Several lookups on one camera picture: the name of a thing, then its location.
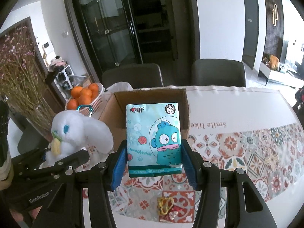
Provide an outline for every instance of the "gold wall ornament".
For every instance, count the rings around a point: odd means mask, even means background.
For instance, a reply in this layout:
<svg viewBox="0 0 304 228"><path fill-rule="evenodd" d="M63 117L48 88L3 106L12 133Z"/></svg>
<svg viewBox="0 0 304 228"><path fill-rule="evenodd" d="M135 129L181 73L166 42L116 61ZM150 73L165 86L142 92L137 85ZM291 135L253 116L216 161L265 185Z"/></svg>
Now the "gold wall ornament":
<svg viewBox="0 0 304 228"><path fill-rule="evenodd" d="M272 23L273 23L274 26L277 25L278 20L279 20L278 7L275 4L275 8L272 10Z"/></svg>

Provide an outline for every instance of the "blue gripper pad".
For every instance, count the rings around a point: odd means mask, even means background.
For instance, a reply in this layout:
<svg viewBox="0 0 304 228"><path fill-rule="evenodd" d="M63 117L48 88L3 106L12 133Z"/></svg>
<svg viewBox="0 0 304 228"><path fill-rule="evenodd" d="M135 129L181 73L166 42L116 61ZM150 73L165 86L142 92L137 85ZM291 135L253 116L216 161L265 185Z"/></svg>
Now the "blue gripper pad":
<svg viewBox="0 0 304 228"><path fill-rule="evenodd" d="M127 141L123 140L115 153L112 163L116 164L113 167L111 189L114 191L121 183L123 174L127 165Z"/></svg>
<svg viewBox="0 0 304 228"><path fill-rule="evenodd" d="M185 139L181 140L181 160L189 184L193 187L194 190L198 190L198 178L200 177L199 174L201 174L201 166L197 161L187 140Z"/></svg>

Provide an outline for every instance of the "plush toy blue eye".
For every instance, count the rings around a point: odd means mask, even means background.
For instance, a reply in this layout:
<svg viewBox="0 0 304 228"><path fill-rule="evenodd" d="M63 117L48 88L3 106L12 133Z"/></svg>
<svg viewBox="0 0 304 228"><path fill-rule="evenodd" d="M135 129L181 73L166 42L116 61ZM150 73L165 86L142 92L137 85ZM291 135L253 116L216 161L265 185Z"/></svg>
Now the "plush toy blue eye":
<svg viewBox="0 0 304 228"><path fill-rule="evenodd" d="M63 133L67 133L69 131L69 125L65 125L63 128Z"/></svg>

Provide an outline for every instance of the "cabinet handle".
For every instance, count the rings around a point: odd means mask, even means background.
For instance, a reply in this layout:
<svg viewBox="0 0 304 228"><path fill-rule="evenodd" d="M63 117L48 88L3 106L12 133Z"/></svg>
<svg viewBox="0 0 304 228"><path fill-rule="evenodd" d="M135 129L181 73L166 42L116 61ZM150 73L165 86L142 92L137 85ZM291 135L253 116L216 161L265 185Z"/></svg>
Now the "cabinet handle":
<svg viewBox="0 0 304 228"><path fill-rule="evenodd" d="M135 37L133 25L132 25L132 22L130 22L130 21L129 21L129 28L130 28L130 31L131 31L131 33L132 33L132 36Z"/></svg>

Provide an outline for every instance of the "table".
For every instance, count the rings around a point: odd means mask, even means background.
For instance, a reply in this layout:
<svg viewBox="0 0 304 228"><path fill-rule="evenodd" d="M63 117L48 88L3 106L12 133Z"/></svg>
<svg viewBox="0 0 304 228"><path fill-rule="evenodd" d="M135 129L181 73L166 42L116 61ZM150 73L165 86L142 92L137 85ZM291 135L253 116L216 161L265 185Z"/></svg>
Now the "table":
<svg viewBox="0 0 304 228"><path fill-rule="evenodd" d="M190 110L188 142L220 168L243 168L255 183L278 227L287 227L304 203L304 133L290 105L277 90L244 87L185 87ZM200 200L186 175L123 177L109 199L117 227L154 227L156 199L173 196L183 213L174 227L192 227ZM222 189L218 227L224 227ZM88 193L84 220L90 227ZM158 227L173 224L157 223Z"/></svg>
<svg viewBox="0 0 304 228"><path fill-rule="evenodd" d="M304 85L304 81L291 76L289 73L281 73L279 71L271 70L268 68L263 62L261 62L259 75L263 75L266 78L266 84L268 81L274 81L278 83L282 83L286 86L301 88Z"/></svg>

